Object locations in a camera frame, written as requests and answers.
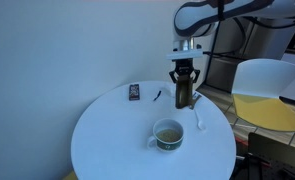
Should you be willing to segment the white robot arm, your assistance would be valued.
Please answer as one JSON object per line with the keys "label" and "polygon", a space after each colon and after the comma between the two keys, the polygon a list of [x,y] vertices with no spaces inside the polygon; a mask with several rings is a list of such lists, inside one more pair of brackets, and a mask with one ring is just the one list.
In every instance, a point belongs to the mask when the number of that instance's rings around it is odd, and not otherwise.
{"label": "white robot arm", "polygon": [[295,19],[295,0],[202,0],[186,2],[173,16],[174,50],[189,51],[179,43],[214,32],[221,21],[244,17],[255,23],[256,18]]}

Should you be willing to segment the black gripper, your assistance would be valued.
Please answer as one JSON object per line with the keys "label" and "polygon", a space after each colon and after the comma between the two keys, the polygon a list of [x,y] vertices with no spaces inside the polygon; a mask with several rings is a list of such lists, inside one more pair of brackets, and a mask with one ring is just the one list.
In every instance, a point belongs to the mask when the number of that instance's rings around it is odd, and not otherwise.
{"label": "black gripper", "polygon": [[174,60],[174,63],[175,69],[169,72],[169,76],[174,83],[178,81],[179,77],[183,75],[190,76],[192,73],[195,74],[195,76],[192,78],[192,82],[197,82],[200,75],[200,71],[194,68],[192,59]]}

